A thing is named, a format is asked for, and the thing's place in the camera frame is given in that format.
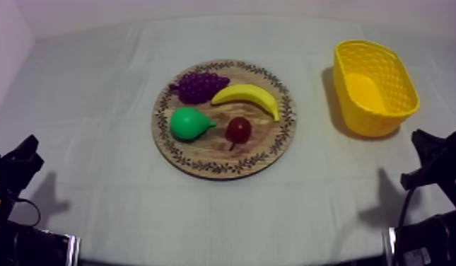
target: yellow banana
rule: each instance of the yellow banana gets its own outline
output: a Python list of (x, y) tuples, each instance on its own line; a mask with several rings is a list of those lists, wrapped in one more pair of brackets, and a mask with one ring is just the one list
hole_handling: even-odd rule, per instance
[(258, 104), (279, 121), (279, 107), (276, 99), (268, 91), (251, 84), (236, 84), (220, 90), (211, 99), (211, 104), (217, 105), (234, 100), (246, 100)]

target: plastic basket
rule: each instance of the plastic basket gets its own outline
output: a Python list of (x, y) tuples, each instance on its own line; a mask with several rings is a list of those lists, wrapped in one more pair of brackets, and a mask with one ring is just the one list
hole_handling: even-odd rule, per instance
[(365, 40), (340, 42), (334, 84), (346, 126), (365, 137), (393, 132), (419, 109), (419, 97), (392, 50)]

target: white tablecloth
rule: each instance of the white tablecloth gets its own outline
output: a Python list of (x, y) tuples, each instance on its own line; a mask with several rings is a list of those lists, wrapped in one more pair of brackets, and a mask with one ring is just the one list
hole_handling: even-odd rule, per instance
[[(345, 39), (402, 57), (421, 109), (397, 134), (345, 134), (332, 90), (333, 49)], [(177, 73), (241, 59), (275, 73), (298, 109), (292, 145), (250, 178), (215, 183), (173, 168), (151, 136), (156, 97)], [(38, 40), (0, 109), (0, 152), (29, 134), (43, 169), (22, 196), (42, 228), (82, 237), (83, 258), (135, 265), (310, 265), (382, 252), (397, 223), (400, 173), (419, 167), (416, 128), (456, 130), (456, 42), (304, 17), (144, 21)], [(452, 208), (421, 188), (410, 221)], [(16, 220), (35, 218), (17, 206)]]

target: pear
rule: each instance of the pear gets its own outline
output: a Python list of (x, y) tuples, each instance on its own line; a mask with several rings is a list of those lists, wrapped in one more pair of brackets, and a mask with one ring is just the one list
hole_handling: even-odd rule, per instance
[(176, 109), (170, 118), (172, 134), (183, 141), (194, 140), (208, 128), (215, 126), (216, 122), (211, 121), (204, 113), (191, 107)]

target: grape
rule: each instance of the grape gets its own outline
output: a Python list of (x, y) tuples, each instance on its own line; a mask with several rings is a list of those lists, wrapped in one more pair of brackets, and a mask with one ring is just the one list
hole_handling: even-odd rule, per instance
[(189, 72), (182, 76), (178, 84), (170, 84), (169, 88), (178, 92), (178, 99), (182, 103), (198, 104), (211, 100), (229, 82), (229, 78), (215, 73)]

